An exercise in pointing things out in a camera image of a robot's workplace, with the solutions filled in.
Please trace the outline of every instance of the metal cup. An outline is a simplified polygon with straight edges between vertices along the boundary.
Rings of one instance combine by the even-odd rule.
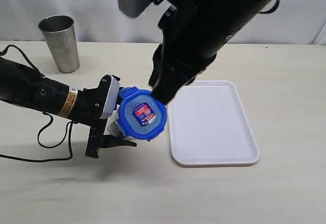
[[[78,70],[79,58],[74,20],[65,15],[50,16],[39,23],[39,29],[58,69],[63,73]]]

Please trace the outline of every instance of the blue plastic lid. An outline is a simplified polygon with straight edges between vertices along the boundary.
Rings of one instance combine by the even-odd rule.
[[[117,124],[122,133],[135,139],[152,140],[164,131],[167,109],[147,90],[123,88]]]

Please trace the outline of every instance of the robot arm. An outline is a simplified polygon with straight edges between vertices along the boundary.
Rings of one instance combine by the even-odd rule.
[[[120,10],[138,17],[163,0],[118,0]],[[163,42],[153,56],[152,96],[169,103],[216,58],[217,51],[271,0],[168,0],[158,27]]]

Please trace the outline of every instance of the white tray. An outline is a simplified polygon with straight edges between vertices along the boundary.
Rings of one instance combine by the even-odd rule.
[[[260,158],[235,86],[195,81],[168,106],[171,153],[183,166],[251,165]]]

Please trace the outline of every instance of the plastic container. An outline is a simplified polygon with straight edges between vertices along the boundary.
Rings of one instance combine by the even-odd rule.
[[[151,97],[151,92],[136,87],[123,88],[121,105],[107,128],[108,133],[125,140],[156,138],[167,122],[166,107]]]

